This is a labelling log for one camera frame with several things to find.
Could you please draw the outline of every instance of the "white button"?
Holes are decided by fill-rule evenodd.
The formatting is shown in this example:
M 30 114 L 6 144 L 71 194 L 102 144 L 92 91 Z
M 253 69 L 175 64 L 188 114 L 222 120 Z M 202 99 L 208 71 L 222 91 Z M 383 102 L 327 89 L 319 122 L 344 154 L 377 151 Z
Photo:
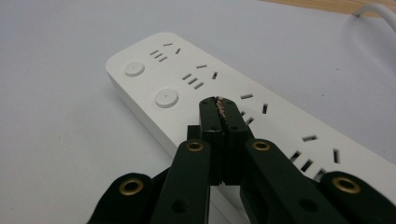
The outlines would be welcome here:
M 145 65 L 138 62 L 128 63 L 125 66 L 125 75 L 128 77 L 137 77 L 145 71 Z
M 160 108 L 169 108 L 177 103 L 178 96 L 174 90 L 162 90 L 155 96 L 155 103 Z

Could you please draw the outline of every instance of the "brass rivet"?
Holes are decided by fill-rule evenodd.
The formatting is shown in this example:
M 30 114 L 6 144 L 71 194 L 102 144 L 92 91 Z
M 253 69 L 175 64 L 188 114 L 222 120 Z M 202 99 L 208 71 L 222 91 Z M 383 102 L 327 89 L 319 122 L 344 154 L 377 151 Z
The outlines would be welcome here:
M 266 151 L 266 150 L 270 149 L 270 145 L 268 145 L 264 142 L 255 142 L 255 143 L 253 143 L 253 147 L 254 147 L 254 149 L 259 150 L 259 151 Z
M 204 149 L 204 145 L 197 142 L 191 142 L 187 144 L 187 149 L 192 152 L 201 151 L 202 149 Z
M 130 178 L 124 180 L 120 185 L 120 193 L 125 196 L 134 195 L 143 188 L 143 182 L 140 179 Z
M 332 183 L 338 189 L 346 193 L 357 194 L 361 192 L 361 186 L 355 183 L 355 181 L 343 176 L 337 176 L 333 178 Z

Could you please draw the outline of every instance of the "white power strip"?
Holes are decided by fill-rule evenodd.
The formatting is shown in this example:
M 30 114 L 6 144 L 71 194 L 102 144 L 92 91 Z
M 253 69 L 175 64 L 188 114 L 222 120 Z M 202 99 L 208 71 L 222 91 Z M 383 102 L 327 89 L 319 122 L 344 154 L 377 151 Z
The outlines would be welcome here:
M 122 101 L 172 157 L 187 126 L 199 124 L 198 103 L 222 96 L 237 104 L 255 137 L 277 144 L 304 175 L 343 171 L 396 203 L 394 164 L 177 35 L 152 35 L 111 57 L 106 70 Z M 238 188 L 218 189 L 243 213 Z M 232 223 L 246 222 L 216 189 L 211 200 Z

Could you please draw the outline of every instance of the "power outlet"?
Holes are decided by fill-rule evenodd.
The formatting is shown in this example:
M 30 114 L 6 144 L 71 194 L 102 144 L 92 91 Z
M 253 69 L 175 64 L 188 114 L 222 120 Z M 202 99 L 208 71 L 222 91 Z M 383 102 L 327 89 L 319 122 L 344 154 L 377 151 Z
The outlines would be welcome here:
M 171 156 L 187 126 L 199 124 L 198 103 L 222 96 L 238 105 L 256 137 L 277 144 L 307 177 L 350 173 L 396 203 L 396 180 L 389 179 L 395 165 L 177 35 L 152 35 L 111 57 L 106 70 L 122 101 Z M 222 196 L 244 213 L 238 188 L 220 186 L 212 193 L 212 203 L 232 223 L 246 222 Z

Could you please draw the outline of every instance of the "wooden surface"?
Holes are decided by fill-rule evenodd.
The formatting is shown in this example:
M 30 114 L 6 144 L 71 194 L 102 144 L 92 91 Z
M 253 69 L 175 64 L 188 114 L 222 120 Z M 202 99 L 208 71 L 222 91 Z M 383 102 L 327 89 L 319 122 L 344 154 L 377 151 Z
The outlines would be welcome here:
M 368 3 L 380 3 L 396 13 L 396 0 L 263 0 L 296 7 L 309 7 L 324 11 L 352 14 Z M 366 12 L 363 16 L 377 16 L 374 12 Z

